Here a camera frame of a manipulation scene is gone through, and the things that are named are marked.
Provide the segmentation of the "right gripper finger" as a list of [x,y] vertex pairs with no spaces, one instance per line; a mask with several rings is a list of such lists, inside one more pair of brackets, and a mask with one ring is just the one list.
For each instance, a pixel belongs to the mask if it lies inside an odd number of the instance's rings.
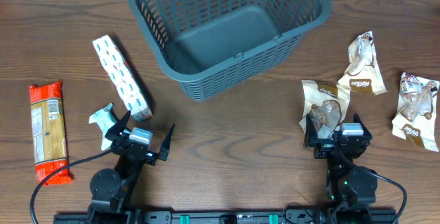
[[373,136],[372,136],[372,134],[369,132],[369,130],[365,127],[365,125],[363,124],[363,122],[361,121],[361,119],[360,119],[360,117],[359,117],[359,115],[357,114],[357,113],[355,113],[354,115],[353,115],[353,122],[354,123],[358,123],[361,127],[362,127],[362,130],[363,130],[363,134],[362,134],[362,136],[363,137],[365,137],[366,139],[372,139],[373,138]]
[[318,135],[310,114],[306,114],[306,131],[305,131],[305,141],[311,141],[317,139]]

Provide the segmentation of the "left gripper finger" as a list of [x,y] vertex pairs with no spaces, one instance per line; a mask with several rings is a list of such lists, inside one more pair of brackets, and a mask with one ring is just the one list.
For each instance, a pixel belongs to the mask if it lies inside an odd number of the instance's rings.
[[121,140],[124,137],[128,137],[131,134],[131,131],[127,128],[130,116],[131,111],[127,111],[119,121],[108,129],[105,137],[108,140]]
[[170,147],[171,147],[171,138],[173,135],[173,131],[175,128],[175,124],[173,124],[170,128],[170,131],[168,132],[168,134],[166,135],[164,141],[162,142],[161,148],[160,148],[160,153],[161,154],[169,154],[170,151]]

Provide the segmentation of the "small teal snack packet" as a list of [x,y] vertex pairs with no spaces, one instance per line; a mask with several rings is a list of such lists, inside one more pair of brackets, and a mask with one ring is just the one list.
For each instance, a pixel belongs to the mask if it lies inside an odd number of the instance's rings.
[[107,131],[117,122],[111,113],[112,108],[113,103],[109,103],[106,107],[99,109],[89,117],[89,123],[96,123],[102,131],[101,151],[108,149],[112,144],[112,141],[105,137]]

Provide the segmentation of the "beige snack bag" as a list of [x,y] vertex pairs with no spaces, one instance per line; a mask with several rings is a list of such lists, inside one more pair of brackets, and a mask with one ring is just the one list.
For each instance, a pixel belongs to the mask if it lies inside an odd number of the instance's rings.
[[404,72],[399,84],[399,99],[392,120],[392,134],[414,145],[437,152],[435,142],[436,103],[439,81]]
[[341,85],[321,80],[301,80],[305,103],[303,119],[299,122],[306,131],[306,116],[310,115],[318,137],[330,138],[344,120],[350,103],[350,91]]
[[379,95],[386,93],[377,62],[373,32],[359,35],[347,49],[349,66],[338,84],[356,93]]

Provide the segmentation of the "white patterned carton box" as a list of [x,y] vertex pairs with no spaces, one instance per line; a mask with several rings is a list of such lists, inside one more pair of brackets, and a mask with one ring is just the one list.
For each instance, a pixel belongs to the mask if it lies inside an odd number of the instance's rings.
[[137,122],[153,116],[137,81],[124,56],[108,35],[92,41],[103,69],[115,86],[120,99]]

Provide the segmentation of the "grey plastic basket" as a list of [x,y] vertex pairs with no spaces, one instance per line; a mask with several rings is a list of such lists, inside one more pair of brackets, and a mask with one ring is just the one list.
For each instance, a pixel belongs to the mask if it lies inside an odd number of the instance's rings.
[[331,0],[128,0],[159,68],[194,100],[283,63]]

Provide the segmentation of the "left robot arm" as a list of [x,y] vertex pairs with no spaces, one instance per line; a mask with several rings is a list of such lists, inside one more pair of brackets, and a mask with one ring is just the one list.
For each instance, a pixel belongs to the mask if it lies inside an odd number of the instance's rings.
[[171,126],[159,152],[155,153],[149,150],[151,132],[141,128],[127,129],[130,116],[131,113],[127,112],[105,135],[112,141],[110,152],[119,159],[114,168],[100,170],[91,179],[88,223],[144,222],[141,209],[131,207],[130,200],[143,167],[167,160],[175,125]]

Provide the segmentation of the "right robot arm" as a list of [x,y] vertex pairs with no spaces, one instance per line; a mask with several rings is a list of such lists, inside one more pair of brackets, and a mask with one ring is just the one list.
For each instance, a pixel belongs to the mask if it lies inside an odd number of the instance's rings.
[[305,147],[313,147],[313,157],[327,161],[326,194],[332,204],[316,210],[314,223],[372,223],[369,205],[376,200],[377,179],[372,170],[356,166],[354,159],[372,139],[357,114],[352,123],[343,123],[330,138],[319,138],[310,114],[306,115]]

